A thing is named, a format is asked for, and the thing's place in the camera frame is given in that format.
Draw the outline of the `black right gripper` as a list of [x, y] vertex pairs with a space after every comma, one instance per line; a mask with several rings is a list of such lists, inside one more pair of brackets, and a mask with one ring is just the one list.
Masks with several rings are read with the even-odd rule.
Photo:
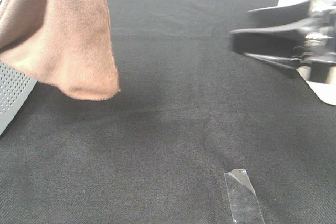
[[[251, 15], [306, 15], [311, 0], [249, 10]], [[308, 20], [233, 30], [232, 51], [274, 66], [335, 66], [335, 6], [313, 9]]]

